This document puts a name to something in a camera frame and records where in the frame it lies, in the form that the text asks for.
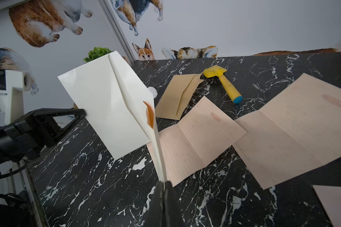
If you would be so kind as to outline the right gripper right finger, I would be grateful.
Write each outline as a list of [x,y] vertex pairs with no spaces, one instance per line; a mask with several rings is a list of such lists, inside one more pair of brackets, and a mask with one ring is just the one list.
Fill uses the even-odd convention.
[[184,221],[179,208],[173,185],[170,181],[164,183],[164,226],[183,227]]

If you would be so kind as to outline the brown kraft envelope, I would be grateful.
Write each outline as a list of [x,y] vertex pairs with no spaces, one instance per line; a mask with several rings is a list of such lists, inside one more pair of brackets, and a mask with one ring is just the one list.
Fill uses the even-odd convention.
[[180,120],[196,88],[201,74],[175,75],[155,108],[157,118]]

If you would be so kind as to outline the pink envelope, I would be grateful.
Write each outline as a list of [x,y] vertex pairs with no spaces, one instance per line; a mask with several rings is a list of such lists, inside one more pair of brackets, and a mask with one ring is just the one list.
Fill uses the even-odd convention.
[[341,227],[341,187],[313,185],[332,225]]

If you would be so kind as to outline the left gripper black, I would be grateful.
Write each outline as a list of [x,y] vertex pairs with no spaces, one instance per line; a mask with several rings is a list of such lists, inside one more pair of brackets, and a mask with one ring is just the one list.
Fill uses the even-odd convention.
[[39,109],[33,120],[16,121],[0,128],[0,164],[36,159],[44,146],[56,145],[86,116],[83,109]]

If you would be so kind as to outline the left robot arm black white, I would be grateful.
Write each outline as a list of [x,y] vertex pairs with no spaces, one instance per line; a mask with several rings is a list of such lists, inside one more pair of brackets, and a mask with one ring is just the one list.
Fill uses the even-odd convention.
[[[0,164],[23,158],[35,160],[40,157],[44,147],[58,144],[80,120],[86,116],[83,109],[42,108],[31,111],[9,125],[0,127]],[[10,177],[26,167],[0,179]],[[32,227],[34,220],[30,216],[29,201],[19,194],[0,193],[0,227]]]

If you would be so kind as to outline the cream letter paper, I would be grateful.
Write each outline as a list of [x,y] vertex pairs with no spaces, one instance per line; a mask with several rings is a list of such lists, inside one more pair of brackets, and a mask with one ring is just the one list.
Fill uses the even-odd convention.
[[236,122],[234,149],[263,189],[341,157],[341,89],[308,74]]
[[246,134],[206,96],[177,123],[158,131],[147,144],[160,181],[176,186],[207,167]]

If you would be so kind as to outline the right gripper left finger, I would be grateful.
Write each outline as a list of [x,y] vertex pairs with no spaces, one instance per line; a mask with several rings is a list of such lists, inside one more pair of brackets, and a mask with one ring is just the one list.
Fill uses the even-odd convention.
[[143,226],[164,227],[164,218],[164,183],[158,181]]

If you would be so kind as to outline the white cream envelope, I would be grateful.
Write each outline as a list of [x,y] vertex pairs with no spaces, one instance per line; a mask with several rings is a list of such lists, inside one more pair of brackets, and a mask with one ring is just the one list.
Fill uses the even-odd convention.
[[115,160],[155,138],[146,105],[153,94],[118,52],[111,52],[58,76],[61,84]]

